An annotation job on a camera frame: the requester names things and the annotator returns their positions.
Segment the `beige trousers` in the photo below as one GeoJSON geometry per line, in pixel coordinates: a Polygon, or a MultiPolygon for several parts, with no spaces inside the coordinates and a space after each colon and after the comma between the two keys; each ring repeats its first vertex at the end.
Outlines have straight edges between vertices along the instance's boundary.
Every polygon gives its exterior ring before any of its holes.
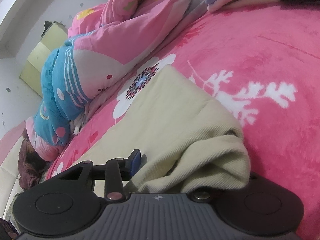
{"type": "Polygon", "coordinates": [[[140,150],[140,169],[125,185],[126,192],[241,189],[251,170],[243,141],[238,120],[167,65],[81,160],[101,165],[140,150]]]}

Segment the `maroon fleece garment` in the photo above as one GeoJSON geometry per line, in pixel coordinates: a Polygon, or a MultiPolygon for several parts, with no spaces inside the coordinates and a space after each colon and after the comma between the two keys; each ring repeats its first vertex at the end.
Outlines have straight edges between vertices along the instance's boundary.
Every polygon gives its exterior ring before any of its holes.
{"type": "Polygon", "coordinates": [[[35,168],[26,163],[25,154],[26,146],[23,140],[18,154],[18,172],[20,175],[19,185],[23,190],[28,190],[39,184],[41,178],[47,172],[51,163],[48,162],[48,166],[45,170],[35,170],[35,168]]]}

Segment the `person lying in bed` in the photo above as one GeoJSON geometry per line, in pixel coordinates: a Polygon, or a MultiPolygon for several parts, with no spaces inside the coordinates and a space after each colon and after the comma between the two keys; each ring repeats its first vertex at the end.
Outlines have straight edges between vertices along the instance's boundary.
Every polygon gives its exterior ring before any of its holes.
{"type": "Polygon", "coordinates": [[[48,166],[48,162],[44,161],[31,145],[26,128],[23,130],[22,136],[26,146],[26,163],[35,168],[35,170],[45,170],[48,166]]]}

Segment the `white padded headboard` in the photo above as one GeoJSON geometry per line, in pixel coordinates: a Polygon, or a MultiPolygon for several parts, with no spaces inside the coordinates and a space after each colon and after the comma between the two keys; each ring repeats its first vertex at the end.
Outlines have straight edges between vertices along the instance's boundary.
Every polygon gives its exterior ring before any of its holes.
{"type": "Polygon", "coordinates": [[[0,215],[5,218],[16,194],[23,191],[19,185],[18,154],[23,141],[25,122],[10,129],[1,139],[0,215]]]}

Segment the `pink floral blanket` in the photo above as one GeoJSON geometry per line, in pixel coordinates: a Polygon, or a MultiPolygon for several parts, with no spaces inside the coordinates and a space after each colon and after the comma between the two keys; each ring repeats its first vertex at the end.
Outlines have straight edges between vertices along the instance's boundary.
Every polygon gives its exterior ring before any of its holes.
{"type": "Polygon", "coordinates": [[[240,122],[254,172],[304,204],[298,234],[319,239],[319,7],[246,7],[205,14],[137,67],[61,154],[69,168],[124,116],[140,86],[166,64],[240,122]]]}

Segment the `yellow-green wardrobe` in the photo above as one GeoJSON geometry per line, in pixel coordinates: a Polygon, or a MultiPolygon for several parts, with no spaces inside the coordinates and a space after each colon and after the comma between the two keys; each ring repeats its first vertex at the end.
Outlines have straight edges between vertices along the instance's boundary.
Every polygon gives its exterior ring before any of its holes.
{"type": "Polygon", "coordinates": [[[41,70],[51,52],[59,48],[67,39],[67,28],[58,22],[44,23],[44,32],[39,43],[29,54],[20,74],[23,80],[36,94],[42,97],[41,70]]]}

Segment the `pink and blue quilt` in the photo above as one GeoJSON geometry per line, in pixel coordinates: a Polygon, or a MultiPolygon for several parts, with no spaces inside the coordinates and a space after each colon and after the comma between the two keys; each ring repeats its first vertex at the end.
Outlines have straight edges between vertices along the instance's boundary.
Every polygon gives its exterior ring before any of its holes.
{"type": "Polygon", "coordinates": [[[183,19],[191,0],[108,0],[79,13],[41,70],[42,101],[25,125],[29,144],[54,161],[86,106],[149,56],[183,19]]]}

